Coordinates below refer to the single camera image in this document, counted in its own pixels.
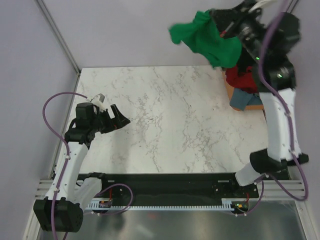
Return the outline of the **green t shirt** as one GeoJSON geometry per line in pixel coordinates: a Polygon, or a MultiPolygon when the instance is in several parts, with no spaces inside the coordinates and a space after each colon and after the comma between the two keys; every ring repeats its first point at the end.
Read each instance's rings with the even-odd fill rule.
{"type": "Polygon", "coordinates": [[[241,56],[240,40],[236,36],[222,38],[209,10],[197,11],[191,22],[175,23],[168,31],[175,45],[184,43],[193,53],[204,56],[213,68],[233,68],[241,56]]]}

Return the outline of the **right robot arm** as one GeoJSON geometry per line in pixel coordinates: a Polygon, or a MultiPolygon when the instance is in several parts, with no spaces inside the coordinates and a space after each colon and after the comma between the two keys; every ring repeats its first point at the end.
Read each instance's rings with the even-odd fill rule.
{"type": "Polygon", "coordinates": [[[224,37],[237,37],[254,61],[252,77],[257,85],[267,123],[268,146],[252,152],[249,163],[235,173],[229,191],[235,197],[247,191],[263,174],[279,172],[309,158],[302,153],[295,124],[296,76],[288,59],[300,41],[300,20],[280,12],[269,25],[259,22],[265,0],[245,0],[230,9],[213,9],[212,20],[224,37]]]}

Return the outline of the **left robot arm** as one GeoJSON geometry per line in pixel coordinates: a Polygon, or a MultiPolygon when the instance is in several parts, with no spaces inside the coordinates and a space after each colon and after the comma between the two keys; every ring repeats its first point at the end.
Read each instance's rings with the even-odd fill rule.
{"type": "Polygon", "coordinates": [[[44,231],[78,232],[84,211],[92,199],[96,195],[104,197],[109,193],[109,183],[96,177],[88,177],[79,188],[76,185],[82,163],[96,134],[107,134],[130,123],[115,104],[110,107],[114,117],[110,117],[108,110],[97,103],[77,104],[75,118],[63,138],[66,144],[64,163],[58,167],[45,197],[37,199],[33,205],[44,231]]]}

